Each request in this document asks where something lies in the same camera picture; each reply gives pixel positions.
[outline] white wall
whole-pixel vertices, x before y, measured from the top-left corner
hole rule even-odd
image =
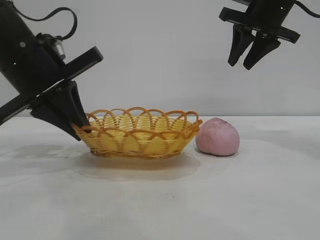
[[[77,78],[86,112],[141,106],[194,110],[204,115],[319,115],[320,19],[295,6],[284,26],[299,32],[254,69],[227,64],[232,24],[223,7],[231,0],[15,0],[28,16],[71,7],[76,35],[64,43],[67,61],[97,46],[104,61]],[[303,0],[320,12],[320,1]],[[65,34],[72,16],[26,21],[34,33]],[[0,105],[17,95],[1,76]]]

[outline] white tabletop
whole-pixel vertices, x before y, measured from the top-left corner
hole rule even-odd
[[[11,119],[0,127],[0,239],[320,239],[320,117],[223,119],[240,133],[232,157],[192,142],[181,156],[135,161]]]

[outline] pink ball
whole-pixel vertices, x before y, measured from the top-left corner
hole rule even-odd
[[[203,153],[231,156],[239,149],[240,137],[234,126],[215,117],[201,126],[195,143]]]

